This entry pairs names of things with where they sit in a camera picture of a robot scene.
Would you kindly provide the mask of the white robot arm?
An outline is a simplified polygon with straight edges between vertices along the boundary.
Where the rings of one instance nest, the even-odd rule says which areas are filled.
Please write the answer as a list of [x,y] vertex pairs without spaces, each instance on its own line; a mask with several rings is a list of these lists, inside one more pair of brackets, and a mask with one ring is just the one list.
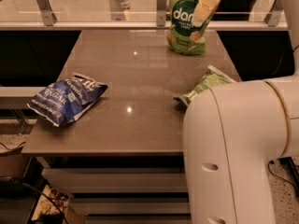
[[268,163],[299,152],[299,71],[209,88],[183,121],[192,224],[276,224]]

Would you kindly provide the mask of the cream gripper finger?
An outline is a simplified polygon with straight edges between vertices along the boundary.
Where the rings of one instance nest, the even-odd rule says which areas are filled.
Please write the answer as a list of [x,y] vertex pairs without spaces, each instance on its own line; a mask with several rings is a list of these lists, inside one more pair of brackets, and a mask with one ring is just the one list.
[[208,17],[215,11],[221,0],[198,0],[192,16],[192,24],[201,26]]

